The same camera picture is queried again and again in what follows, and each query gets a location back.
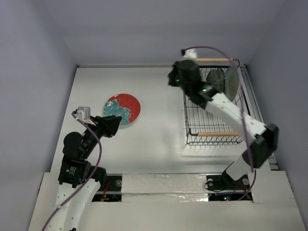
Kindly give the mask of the green plate with bird pattern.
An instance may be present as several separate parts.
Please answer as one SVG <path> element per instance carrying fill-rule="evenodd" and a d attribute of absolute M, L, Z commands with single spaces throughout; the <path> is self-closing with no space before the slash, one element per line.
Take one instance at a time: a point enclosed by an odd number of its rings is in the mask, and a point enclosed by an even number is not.
<path fill-rule="evenodd" d="M 218 88 L 219 85 L 219 74 L 217 70 L 212 69 L 206 76 L 206 82 L 213 85 L 215 88 Z"/>

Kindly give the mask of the red plate with teal flower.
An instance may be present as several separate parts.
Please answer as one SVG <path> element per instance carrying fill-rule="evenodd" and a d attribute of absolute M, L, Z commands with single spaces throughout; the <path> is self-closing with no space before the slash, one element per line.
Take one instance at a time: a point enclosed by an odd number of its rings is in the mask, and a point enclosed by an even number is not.
<path fill-rule="evenodd" d="M 121 93 L 109 98 L 103 106 L 104 116 L 122 117 L 120 125 L 128 126 L 136 121 L 141 112 L 139 100 L 131 94 Z"/>

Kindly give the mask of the pale blue plain plate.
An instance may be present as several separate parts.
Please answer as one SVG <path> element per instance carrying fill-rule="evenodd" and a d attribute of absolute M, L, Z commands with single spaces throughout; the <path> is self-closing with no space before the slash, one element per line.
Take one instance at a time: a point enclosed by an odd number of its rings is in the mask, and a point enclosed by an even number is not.
<path fill-rule="evenodd" d="M 225 95 L 230 101 L 233 101 L 237 95 L 240 78 L 237 69 L 230 66 L 224 73 L 225 77 Z"/>

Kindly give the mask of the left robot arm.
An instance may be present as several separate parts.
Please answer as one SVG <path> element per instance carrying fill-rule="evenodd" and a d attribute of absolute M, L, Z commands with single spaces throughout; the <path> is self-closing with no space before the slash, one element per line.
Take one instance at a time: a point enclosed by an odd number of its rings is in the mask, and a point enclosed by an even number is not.
<path fill-rule="evenodd" d="M 71 132 L 64 138 L 63 159 L 58 177 L 54 211 L 44 224 L 44 231 L 77 231 L 98 190 L 106 186 L 106 170 L 98 165 L 103 147 L 102 137 L 113 137 L 119 128 L 121 117 L 84 117 L 81 110 L 72 112 L 73 118 L 83 125 L 83 134 Z M 97 164 L 87 158 L 99 147 Z"/>

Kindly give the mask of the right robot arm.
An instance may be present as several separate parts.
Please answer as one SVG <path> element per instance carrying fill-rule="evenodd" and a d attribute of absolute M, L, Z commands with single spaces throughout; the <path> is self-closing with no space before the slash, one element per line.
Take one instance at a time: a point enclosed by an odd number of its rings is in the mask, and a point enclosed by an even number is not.
<path fill-rule="evenodd" d="M 220 118 L 245 140 L 247 149 L 222 173 L 221 182 L 225 188 L 234 188 L 248 171 L 261 168 L 277 149 L 278 127 L 253 119 L 224 93 L 202 81 L 195 61 L 176 61 L 168 74 L 168 84 L 181 88 L 194 104 Z"/>

